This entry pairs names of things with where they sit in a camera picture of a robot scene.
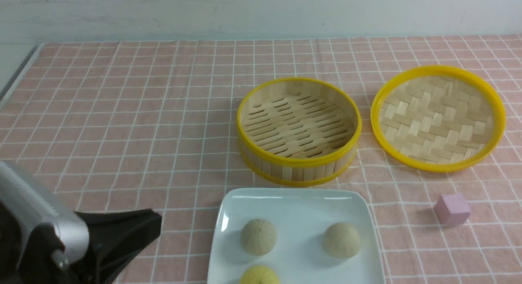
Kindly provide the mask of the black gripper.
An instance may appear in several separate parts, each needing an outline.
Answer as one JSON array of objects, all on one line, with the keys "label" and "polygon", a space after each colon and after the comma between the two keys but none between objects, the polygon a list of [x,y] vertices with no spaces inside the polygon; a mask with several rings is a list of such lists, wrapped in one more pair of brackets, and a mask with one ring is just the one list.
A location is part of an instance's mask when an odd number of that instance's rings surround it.
[{"label": "black gripper", "polygon": [[49,224],[31,232],[22,253],[20,226],[1,204],[2,284],[111,284],[161,234],[162,216],[152,209],[77,215],[88,227],[89,247],[70,263]]}]

